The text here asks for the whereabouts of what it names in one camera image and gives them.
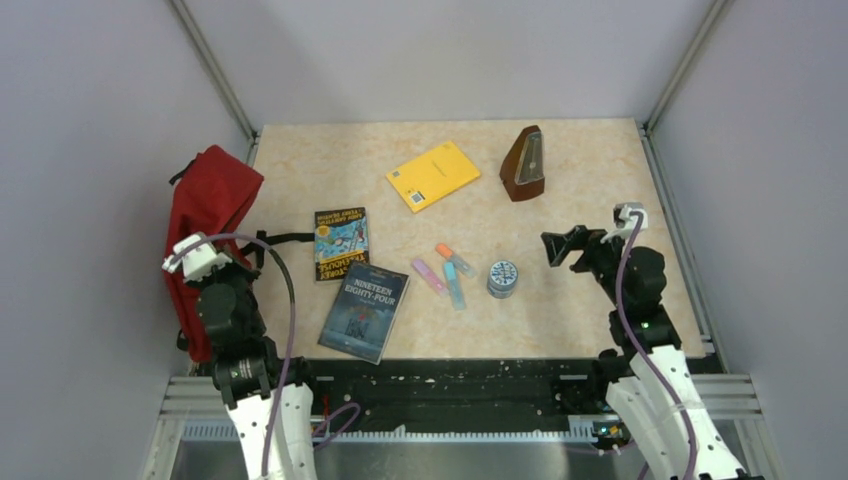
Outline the red student backpack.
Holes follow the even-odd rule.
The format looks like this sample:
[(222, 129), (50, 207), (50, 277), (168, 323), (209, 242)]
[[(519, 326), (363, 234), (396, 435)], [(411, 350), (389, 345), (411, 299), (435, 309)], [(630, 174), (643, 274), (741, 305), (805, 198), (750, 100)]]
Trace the red student backpack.
[[(252, 207), (264, 177), (218, 145), (199, 153), (169, 180), (174, 187), (165, 254), (188, 236), (235, 231)], [(213, 348), (195, 307), (200, 291), (180, 274), (164, 274), (184, 343), (179, 347), (195, 363), (208, 363)]]

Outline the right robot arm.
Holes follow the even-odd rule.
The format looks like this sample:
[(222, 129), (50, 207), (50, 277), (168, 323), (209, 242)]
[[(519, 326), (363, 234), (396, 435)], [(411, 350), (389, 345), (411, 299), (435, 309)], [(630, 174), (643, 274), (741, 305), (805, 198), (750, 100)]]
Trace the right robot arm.
[(577, 225), (541, 235), (550, 266), (578, 253), (571, 271), (591, 274), (613, 304), (608, 319), (617, 347), (593, 361), (586, 386), (565, 396), (563, 407), (570, 414), (616, 415), (624, 431), (600, 429), (595, 446), (602, 454), (638, 449), (640, 478), (751, 478), (715, 426), (662, 304), (664, 256), (605, 234)]

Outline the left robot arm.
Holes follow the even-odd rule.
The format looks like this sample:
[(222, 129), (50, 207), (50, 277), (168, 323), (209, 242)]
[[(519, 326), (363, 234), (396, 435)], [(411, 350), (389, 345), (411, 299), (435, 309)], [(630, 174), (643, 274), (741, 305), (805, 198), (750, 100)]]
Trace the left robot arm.
[(199, 289), (196, 313), (213, 348), (220, 392), (251, 479), (314, 479), (310, 411), (320, 386), (279, 358), (253, 294), (257, 273), (209, 246), (184, 263)]

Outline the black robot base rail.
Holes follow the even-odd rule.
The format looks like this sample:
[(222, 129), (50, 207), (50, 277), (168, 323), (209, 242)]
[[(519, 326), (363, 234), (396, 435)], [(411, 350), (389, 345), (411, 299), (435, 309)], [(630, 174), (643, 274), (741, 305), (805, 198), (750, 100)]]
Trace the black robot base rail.
[(564, 432), (569, 418), (609, 412), (609, 382), (630, 375), (624, 357), (599, 359), (356, 360), (297, 358), (315, 414), (361, 408), (353, 433)]

